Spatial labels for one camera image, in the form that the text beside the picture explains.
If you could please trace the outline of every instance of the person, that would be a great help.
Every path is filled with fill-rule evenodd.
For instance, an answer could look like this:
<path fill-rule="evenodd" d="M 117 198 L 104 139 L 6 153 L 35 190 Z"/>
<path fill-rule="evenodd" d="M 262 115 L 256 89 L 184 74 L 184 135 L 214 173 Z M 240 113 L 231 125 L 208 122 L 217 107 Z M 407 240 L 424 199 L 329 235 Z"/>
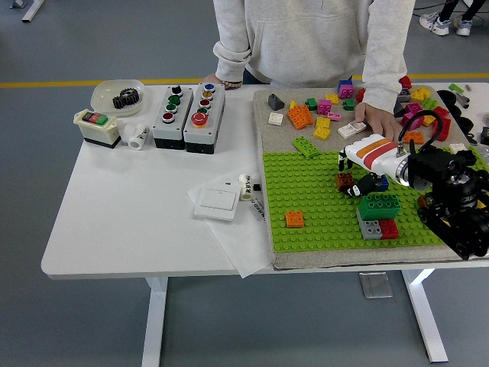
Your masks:
<path fill-rule="evenodd" d="M 204 83 L 237 88 L 243 75 L 277 88 L 337 87 L 363 66 L 355 120 L 397 138 L 393 107 L 415 0 L 214 0 L 219 59 Z"/>
<path fill-rule="evenodd" d="M 472 18 L 482 8 L 486 0 L 473 0 L 467 11 L 455 18 L 453 25 L 457 28 L 459 36 L 468 36 L 471 33 Z M 446 36 L 450 33 L 450 16 L 457 6 L 458 0 L 446 0 L 441 11 L 436 11 L 432 14 L 424 14 L 419 17 L 419 23 L 429 29 L 434 34 Z"/>

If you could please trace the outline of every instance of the red stripe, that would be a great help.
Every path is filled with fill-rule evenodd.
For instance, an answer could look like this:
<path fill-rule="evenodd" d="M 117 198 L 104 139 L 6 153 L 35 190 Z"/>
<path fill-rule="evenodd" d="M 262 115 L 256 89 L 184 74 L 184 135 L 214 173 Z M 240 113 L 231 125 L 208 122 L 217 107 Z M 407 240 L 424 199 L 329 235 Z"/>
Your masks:
<path fill-rule="evenodd" d="M 365 167 L 371 170 L 372 164 L 377 158 L 379 158 L 382 154 L 387 153 L 388 151 L 391 151 L 393 149 L 397 149 L 397 143 L 390 141 L 389 143 L 384 144 L 381 147 L 372 151 L 371 153 L 367 154 L 367 156 L 364 159 Z"/>

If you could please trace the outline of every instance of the gray hoodie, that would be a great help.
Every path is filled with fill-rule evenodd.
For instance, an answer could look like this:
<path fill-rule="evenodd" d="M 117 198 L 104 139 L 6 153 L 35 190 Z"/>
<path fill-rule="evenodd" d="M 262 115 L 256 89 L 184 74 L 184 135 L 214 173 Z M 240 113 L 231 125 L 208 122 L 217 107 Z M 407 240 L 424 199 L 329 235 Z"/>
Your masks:
<path fill-rule="evenodd" d="M 415 0 L 214 0 L 216 76 L 335 87 L 364 65 L 364 102 L 393 111 Z"/>

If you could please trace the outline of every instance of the hoodie sleeve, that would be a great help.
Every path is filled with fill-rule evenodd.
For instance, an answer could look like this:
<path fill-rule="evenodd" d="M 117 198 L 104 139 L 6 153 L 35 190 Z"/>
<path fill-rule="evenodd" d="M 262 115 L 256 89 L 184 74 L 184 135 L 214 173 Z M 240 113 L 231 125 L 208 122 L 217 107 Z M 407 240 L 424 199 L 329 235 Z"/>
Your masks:
<path fill-rule="evenodd" d="M 215 74 L 221 80 L 241 81 L 251 56 L 245 0 L 214 0 L 214 10 L 219 30 L 213 50 L 219 59 Z"/>
<path fill-rule="evenodd" d="M 403 52 L 415 0 L 374 0 L 368 19 L 364 102 L 392 113 L 406 75 Z"/>

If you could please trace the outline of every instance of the gray floor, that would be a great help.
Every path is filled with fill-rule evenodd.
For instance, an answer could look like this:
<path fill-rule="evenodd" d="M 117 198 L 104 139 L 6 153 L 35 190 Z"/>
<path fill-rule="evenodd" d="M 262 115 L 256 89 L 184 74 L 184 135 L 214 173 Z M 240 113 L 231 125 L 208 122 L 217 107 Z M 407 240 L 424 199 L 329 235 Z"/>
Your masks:
<path fill-rule="evenodd" d="M 215 68 L 211 2 L 46 0 L 29 24 L 11 3 L 0 2 L 0 83 L 197 78 Z M 409 72 L 488 72 L 481 18 L 469 38 L 437 37 L 413 18 Z M 89 108 L 92 91 L 0 88 L 1 366 L 141 364 L 145 280 L 52 281 L 40 269 L 82 143 L 73 113 Z M 425 281 L 451 367 L 487 365 L 488 275 L 438 270 Z M 429 365 L 402 276 L 389 277 L 386 300 L 366 300 L 356 273 L 170 279 L 161 365 Z"/>

